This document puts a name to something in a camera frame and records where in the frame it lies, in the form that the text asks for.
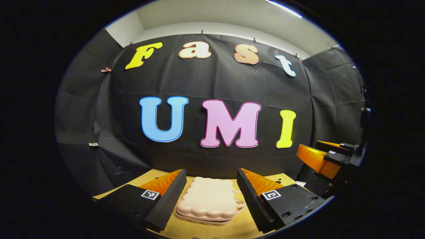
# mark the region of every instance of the orange gripper pad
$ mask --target orange gripper pad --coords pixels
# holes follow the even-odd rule
[[[316,170],[316,173],[322,174],[329,179],[334,179],[335,175],[337,175],[338,171],[341,169],[341,166],[324,160],[323,157],[326,154],[326,152],[311,148],[306,145],[300,144],[300,146],[298,146],[298,158]]]
[[[248,171],[244,168],[241,168],[244,172],[246,178],[249,180],[249,182],[252,184],[255,192],[258,196],[260,196],[262,193],[269,192],[278,188],[283,188],[284,186],[278,184],[277,182],[270,180],[268,178],[265,178],[259,174],[253,173],[251,171]]]
[[[143,185],[140,185],[139,188],[144,188],[150,191],[158,192],[161,196],[164,196],[165,192],[170,187],[171,183],[176,179],[177,175],[180,173],[181,169],[174,171],[169,174],[165,174],[157,179],[149,181]]]
[[[329,142],[319,141],[319,140],[318,140],[318,142],[320,142],[320,143],[324,143],[324,144],[327,144],[327,145],[336,146],[336,147],[341,147],[341,145],[340,145],[340,144],[336,144],[336,143],[329,143]]]

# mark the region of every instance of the clip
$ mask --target clip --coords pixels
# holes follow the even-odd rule
[[[111,72],[112,70],[109,69],[108,67],[106,69],[101,70],[101,72]]]

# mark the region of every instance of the white wall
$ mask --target white wall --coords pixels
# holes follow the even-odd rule
[[[271,34],[265,33],[263,31],[255,30],[252,28],[228,24],[228,23],[191,22],[191,23],[176,23],[176,24],[171,24],[166,26],[159,26],[152,29],[143,30],[137,36],[135,36],[132,39],[132,41],[133,43],[137,43],[137,42],[141,42],[148,39],[153,39],[157,37],[165,37],[170,35],[192,34],[192,33],[200,34],[202,29],[204,30],[204,34],[220,34],[220,35],[241,37],[241,38],[245,38],[249,40],[253,40],[255,37],[255,40],[257,42],[284,50],[291,54],[296,53],[302,59],[306,59],[310,57],[310,55],[306,53],[305,51]]]
[[[117,19],[105,28],[122,47],[129,45],[130,41],[134,43],[134,39],[144,30],[136,11]]]

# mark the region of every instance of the yellow letter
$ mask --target yellow letter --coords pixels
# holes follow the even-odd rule
[[[154,43],[146,46],[141,46],[136,49],[136,54],[134,54],[133,59],[131,59],[130,63],[125,66],[125,69],[135,68],[143,65],[142,57],[145,59],[152,56],[153,48],[159,49],[162,47],[162,43]]]
[[[235,47],[235,60],[240,63],[257,64],[260,60],[257,56],[258,49],[255,46],[239,44]]]
[[[210,46],[205,42],[190,42],[183,45],[183,50],[179,52],[181,58],[207,58],[211,56],[211,52],[208,51]]]
[[[282,117],[282,134],[280,140],[276,143],[278,148],[289,148],[292,145],[292,125],[297,116],[293,111],[283,110],[280,112]]]

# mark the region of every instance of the white ceiling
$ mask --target white ceiling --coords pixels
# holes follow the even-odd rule
[[[264,0],[157,0],[137,9],[137,14],[144,30],[175,23],[218,22],[263,31],[310,55],[328,49],[328,43],[338,45],[305,17],[299,19]]]

